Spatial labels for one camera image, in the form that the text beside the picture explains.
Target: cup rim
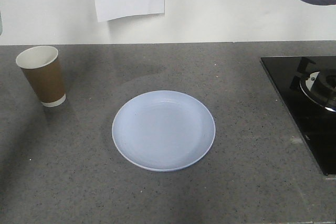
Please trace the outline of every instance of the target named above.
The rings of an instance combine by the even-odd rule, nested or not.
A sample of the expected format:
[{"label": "cup rim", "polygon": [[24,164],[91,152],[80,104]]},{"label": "cup rim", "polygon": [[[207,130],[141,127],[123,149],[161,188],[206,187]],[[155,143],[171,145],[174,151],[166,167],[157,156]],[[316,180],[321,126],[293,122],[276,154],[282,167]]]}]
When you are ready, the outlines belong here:
[{"label": "cup rim", "polygon": [[[40,65],[38,67],[26,67],[26,66],[23,66],[22,64],[19,63],[20,61],[20,58],[23,57],[24,54],[26,54],[28,51],[33,51],[33,50],[36,50],[37,48],[49,48],[49,49],[52,49],[54,52],[55,52],[55,56],[53,58],[51,58],[48,62],[46,62],[45,64],[43,65]],[[53,46],[36,46],[36,47],[31,47],[31,48],[28,48],[24,51],[22,51],[21,53],[19,53],[18,56],[16,56],[16,59],[15,59],[15,62],[16,64],[20,67],[20,68],[23,68],[23,69],[37,69],[37,68],[42,68],[44,66],[47,66],[49,65],[50,63],[52,63],[53,61],[55,61],[58,57],[58,49],[53,47]]]}]

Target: white wall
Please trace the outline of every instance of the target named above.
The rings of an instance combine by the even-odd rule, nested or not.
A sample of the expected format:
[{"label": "white wall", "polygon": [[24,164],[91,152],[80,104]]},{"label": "white wall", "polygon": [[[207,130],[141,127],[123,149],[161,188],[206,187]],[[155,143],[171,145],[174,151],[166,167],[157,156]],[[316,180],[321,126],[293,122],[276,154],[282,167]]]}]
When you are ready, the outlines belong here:
[{"label": "white wall", "polygon": [[0,45],[336,40],[336,6],[165,0],[165,14],[98,23],[94,0],[0,0]]}]

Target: burner cap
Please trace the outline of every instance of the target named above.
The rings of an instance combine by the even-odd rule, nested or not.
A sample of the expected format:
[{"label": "burner cap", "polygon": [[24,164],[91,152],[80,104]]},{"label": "burner cap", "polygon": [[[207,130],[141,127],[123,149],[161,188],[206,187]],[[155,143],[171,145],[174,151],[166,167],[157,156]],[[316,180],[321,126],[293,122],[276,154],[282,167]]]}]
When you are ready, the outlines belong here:
[{"label": "burner cap", "polygon": [[300,86],[305,95],[318,105],[336,112],[336,69],[326,69],[302,77]]}]

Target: stove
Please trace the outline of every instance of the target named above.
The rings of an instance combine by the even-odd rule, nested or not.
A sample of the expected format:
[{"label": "stove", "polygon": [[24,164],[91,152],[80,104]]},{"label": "stove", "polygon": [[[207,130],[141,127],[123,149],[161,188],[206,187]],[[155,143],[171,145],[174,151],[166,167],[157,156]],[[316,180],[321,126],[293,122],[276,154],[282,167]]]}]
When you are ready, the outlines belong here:
[{"label": "stove", "polygon": [[336,56],[262,57],[324,175],[336,175]]}]

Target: gas burner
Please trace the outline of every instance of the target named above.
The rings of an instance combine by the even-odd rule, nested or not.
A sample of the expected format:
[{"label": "gas burner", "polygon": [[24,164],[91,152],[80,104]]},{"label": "gas burner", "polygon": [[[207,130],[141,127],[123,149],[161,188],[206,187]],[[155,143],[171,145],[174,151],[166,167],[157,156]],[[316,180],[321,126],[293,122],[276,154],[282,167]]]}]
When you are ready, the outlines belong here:
[{"label": "gas burner", "polygon": [[322,173],[336,178],[336,56],[261,60]]},{"label": "gas burner", "polygon": [[327,69],[313,72],[307,78],[302,76],[300,87],[314,103],[336,112],[336,70]]}]

